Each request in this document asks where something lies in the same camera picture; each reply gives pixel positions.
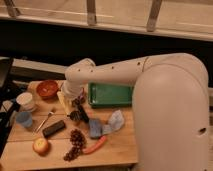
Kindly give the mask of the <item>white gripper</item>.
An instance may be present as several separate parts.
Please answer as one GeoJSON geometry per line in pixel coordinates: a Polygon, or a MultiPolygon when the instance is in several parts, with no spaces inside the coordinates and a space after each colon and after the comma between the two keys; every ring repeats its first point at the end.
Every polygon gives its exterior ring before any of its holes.
{"type": "Polygon", "coordinates": [[[62,84],[61,90],[67,98],[72,100],[71,102],[73,107],[81,104],[81,98],[78,96],[82,93],[83,87],[80,84],[65,80],[62,84]]]}

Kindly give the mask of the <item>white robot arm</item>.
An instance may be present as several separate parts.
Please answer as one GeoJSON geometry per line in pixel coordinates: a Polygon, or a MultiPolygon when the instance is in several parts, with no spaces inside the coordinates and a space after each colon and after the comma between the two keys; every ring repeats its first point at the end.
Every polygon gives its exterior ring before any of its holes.
{"type": "Polygon", "coordinates": [[[207,171],[208,73],[195,56],[173,53],[65,71],[62,91],[76,98],[89,82],[130,85],[138,163],[134,171],[207,171]]]}

